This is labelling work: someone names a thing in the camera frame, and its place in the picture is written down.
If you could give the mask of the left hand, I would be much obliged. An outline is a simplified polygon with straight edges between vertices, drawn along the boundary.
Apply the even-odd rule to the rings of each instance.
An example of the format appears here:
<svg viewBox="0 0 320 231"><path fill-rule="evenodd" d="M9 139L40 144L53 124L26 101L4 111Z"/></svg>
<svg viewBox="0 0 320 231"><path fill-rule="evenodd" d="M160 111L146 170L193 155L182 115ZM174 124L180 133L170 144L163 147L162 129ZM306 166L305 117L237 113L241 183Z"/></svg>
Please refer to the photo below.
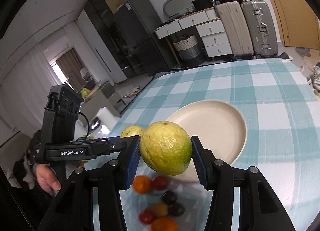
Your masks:
<svg viewBox="0 0 320 231"><path fill-rule="evenodd" d="M48 194L54 196L61 189L61 184L56 174L47 164L38 164L35 168L35 176L39 186Z"/></svg>

